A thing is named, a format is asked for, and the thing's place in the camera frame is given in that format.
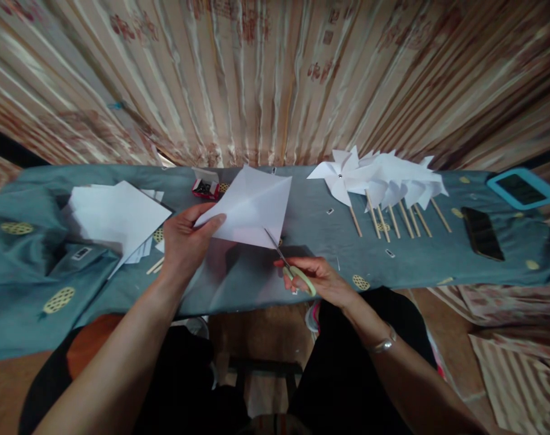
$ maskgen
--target scissors handle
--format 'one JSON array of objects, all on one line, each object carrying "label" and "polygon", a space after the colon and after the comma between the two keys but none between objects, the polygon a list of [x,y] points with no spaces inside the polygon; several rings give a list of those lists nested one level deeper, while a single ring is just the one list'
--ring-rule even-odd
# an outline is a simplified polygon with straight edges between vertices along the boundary
[{"label": "scissors handle", "polygon": [[300,270],[298,267],[291,266],[290,268],[283,268],[283,273],[289,277],[289,279],[292,281],[293,278],[298,276],[303,281],[305,281],[305,284],[309,287],[309,291],[311,292],[311,296],[315,296],[317,292],[315,291],[315,286],[311,282],[311,280],[303,273],[302,270]]}]

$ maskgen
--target black pants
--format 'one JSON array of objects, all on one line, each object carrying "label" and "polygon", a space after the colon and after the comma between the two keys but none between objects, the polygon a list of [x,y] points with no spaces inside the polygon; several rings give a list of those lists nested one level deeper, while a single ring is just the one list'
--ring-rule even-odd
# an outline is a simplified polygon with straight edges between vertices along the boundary
[{"label": "black pants", "polygon": [[[420,312],[406,297],[379,288],[363,298],[398,335],[436,368]],[[323,301],[321,334],[289,413],[314,433],[411,434],[385,393],[351,324]],[[80,329],[72,331],[33,381],[19,423],[30,434],[71,383],[66,354]],[[168,331],[135,433],[234,434],[249,418],[243,398],[232,387],[211,390],[213,347],[184,327]]]}]

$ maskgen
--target bamboo skewer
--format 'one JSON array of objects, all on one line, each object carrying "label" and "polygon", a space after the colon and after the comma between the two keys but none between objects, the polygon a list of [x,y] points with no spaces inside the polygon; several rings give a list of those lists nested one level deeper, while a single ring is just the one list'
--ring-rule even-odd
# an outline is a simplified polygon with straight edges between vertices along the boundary
[{"label": "bamboo skewer", "polygon": [[162,257],[161,259],[159,259],[156,264],[154,264],[150,269],[148,269],[148,271],[146,272],[146,275],[150,275],[151,273],[156,273],[158,269],[158,266],[162,267],[161,264],[162,262],[164,261],[164,257]]},{"label": "bamboo skewer", "polygon": [[391,243],[391,240],[389,240],[388,228],[385,225],[385,221],[383,220],[383,213],[382,213],[381,207],[378,207],[377,211],[379,212],[379,219],[381,220],[383,225],[383,233],[385,234],[385,238],[388,241],[388,243]]},{"label": "bamboo skewer", "polygon": [[397,222],[395,221],[394,210],[393,208],[391,208],[391,205],[389,205],[388,207],[389,207],[389,214],[391,215],[391,221],[394,223],[395,235],[397,236],[398,239],[401,239],[400,229],[397,227]]},{"label": "bamboo skewer", "polygon": [[406,227],[408,228],[409,235],[413,239],[414,238],[414,232],[412,231],[412,227],[409,226],[408,214],[406,213],[406,209],[403,208],[403,204],[401,203],[401,201],[399,202],[399,204],[400,204],[400,208],[401,208],[401,213],[403,214],[403,220],[406,222]]},{"label": "bamboo skewer", "polygon": [[412,223],[413,223],[414,228],[415,228],[415,234],[418,237],[421,237],[421,232],[420,232],[420,229],[418,228],[418,223],[415,221],[414,210],[412,208],[409,208],[408,210],[409,210],[409,215],[412,218]]},{"label": "bamboo skewer", "polygon": [[414,207],[415,207],[415,211],[418,212],[418,218],[420,218],[421,224],[424,226],[424,229],[426,230],[427,235],[429,237],[432,237],[432,233],[430,232],[430,229],[427,227],[427,223],[426,223],[426,221],[424,221],[424,217],[421,215],[420,209],[418,208],[418,205],[414,204]]},{"label": "bamboo skewer", "polygon": [[353,217],[353,222],[355,222],[355,226],[357,228],[357,233],[359,234],[359,237],[363,237],[361,234],[361,230],[359,229],[359,224],[357,223],[357,218],[355,217],[355,213],[353,213],[353,208],[350,207],[349,211],[351,212],[351,217]]},{"label": "bamboo skewer", "polygon": [[450,228],[450,225],[448,225],[448,221],[446,220],[446,218],[442,214],[440,208],[438,207],[438,204],[436,204],[436,200],[434,198],[432,198],[432,199],[430,199],[430,201],[432,201],[433,207],[436,209],[436,213],[438,213],[438,216],[440,217],[440,219],[444,223],[444,226],[448,230],[448,233],[451,233],[452,229]]},{"label": "bamboo skewer", "polygon": [[379,229],[377,228],[376,213],[373,211],[373,206],[371,205],[371,198],[369,197],[369,191],[367,189],[365,189],[365,196],[367,196],[367,204],[369,205],[369,212],[371,213],[371,218],[373,219],[373,225],[376,228],[377,238],[381,239],[382,234],[379,232]]}]

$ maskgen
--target scissors blade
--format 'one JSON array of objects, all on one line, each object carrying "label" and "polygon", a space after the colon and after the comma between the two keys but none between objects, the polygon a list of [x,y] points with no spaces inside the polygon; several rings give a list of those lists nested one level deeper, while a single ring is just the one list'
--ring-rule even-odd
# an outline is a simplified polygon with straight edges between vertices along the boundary
[{"label": "scissors blade", "polygon": [[281,260],[283,260],[283,263],[285,263],[285,266],[287,266],[288,269],[291,269],[291,265],[289,263],[287,263],[287,259],[285,258],[285,256],[281,252],[281,250],[279,249],[279,244],[275,241],[275,238],[271,235],[269,230],[267,230],[265,227],[263,227],[263,229],[264,229],[264,232],[267,233],[267,235],[269,236],[270,241],[273,242],[273,246],[275,247],[275,249],[277,251],[277,254],[279,254],[279,256],[281,257]]}]

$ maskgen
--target hand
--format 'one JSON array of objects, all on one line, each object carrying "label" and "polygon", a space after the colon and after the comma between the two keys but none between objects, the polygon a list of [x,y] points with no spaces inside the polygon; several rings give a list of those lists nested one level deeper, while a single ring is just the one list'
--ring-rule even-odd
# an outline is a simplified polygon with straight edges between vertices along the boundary
[{"label": "hand", "polygon": [[[301,269],[309,277],[317,293],[341,309],[344,309],[354,296],[359,296],[323,257],[292,257],[287,259],[287,263]],[[283,267],[284,263],[282,260],[277,260],[275,266]],[[305,281],[298,276],[292,282],[288,276],[283,275],[283,277],[287,290],[295,291],[299,288],[305,292],[309,291]]]},{"label": "hand", "polygon": [[198,229],[196,220],[214,203],[195,205],[164,222],[164,265],[160,278],[177,284],[187,284],[208,250],[210,239],[226,220],[218,214]]}]

